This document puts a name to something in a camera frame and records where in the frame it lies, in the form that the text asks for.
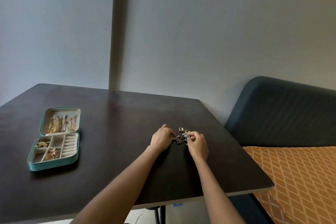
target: hand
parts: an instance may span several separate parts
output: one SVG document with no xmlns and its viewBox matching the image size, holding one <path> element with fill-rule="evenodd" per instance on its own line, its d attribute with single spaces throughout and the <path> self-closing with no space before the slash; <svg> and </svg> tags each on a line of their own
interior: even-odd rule
<svg viewBox="0 0 336 224">
<path fill-rule="evenodd" d="M 161 153 L 170 146 L 174 137 L 174 131 L 168 128 L 166 124 L 164 124 L 152 136 L 152 141 L 150 142 L 150 145 L 156 148 Z"/>
<path fill-rule="evenodd" d="M 187 134 L 190 136 L 187 140 L 188 149 L 194 161 L 199 158 L 207 160 L 209 150 L 203 134 L 199 134 L 197 131 L 189 132 Z"/>
</svg>

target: sofa cushion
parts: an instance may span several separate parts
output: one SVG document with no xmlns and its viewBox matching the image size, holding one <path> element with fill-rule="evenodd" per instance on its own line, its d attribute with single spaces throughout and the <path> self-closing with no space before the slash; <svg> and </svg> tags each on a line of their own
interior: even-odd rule
<svg viewBox="0 0 336 224">
<path fill-rule="evenodd" d="M 275 223 L 336 223 L 336 147 L 244 149 L 275 183 L 255 193 Z"/>
</svg>

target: jewelry box compartment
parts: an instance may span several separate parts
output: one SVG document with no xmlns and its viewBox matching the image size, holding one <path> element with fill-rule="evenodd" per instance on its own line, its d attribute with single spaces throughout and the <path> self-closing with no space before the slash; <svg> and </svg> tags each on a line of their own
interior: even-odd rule
<svg viewBox="0 0 336 224">
<path fill-rule="evenodd" d="M 57 133 L 38 138 L 29 154 L 31 171 L 71 164 L 78 159 L 79 134 Z"/>
<path fill-rule="evenodd" d="M 76 107 L 50 108 L 44 113 L 40 126 L 42 135 L 70 133 L 79 129 L 81 110 Z"/>
</svg>

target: floor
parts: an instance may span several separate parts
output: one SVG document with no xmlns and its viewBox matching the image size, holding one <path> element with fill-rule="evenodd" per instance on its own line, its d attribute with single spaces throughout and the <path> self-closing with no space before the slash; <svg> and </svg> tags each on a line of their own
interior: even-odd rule
<svg viewBox="0 0 336 224">
<path fill-rule="evenodd" d="M 147 209 L 132 210 L 126 218 L 126 223 L 130 224 L 155 224 L 154 211 Z M 69 224 L 71 220 L 45 222 L 43 224 Z M 208 211 L 204 199 L 187 202 L 182 206 L 166 206 L 166 224 L 210 224 Z"/>
</svg>

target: forearm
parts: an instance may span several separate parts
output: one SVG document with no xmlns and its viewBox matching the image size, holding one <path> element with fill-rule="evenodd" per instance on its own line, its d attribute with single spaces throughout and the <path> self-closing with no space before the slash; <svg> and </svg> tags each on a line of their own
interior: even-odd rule
<svg viewBox="0 0 336 224">
<path fill-rule="evenodd" d="M 124 223 L 159 152 L 149 146 L 74 218 L 71 224 Z"/>
<path fill-rule="evenodd" d="M 195 160 L 201 179 L 205 203 L 211 224 L 245 224 L 237 210 L 219 186 L 205 160 Z"/>
</svg>

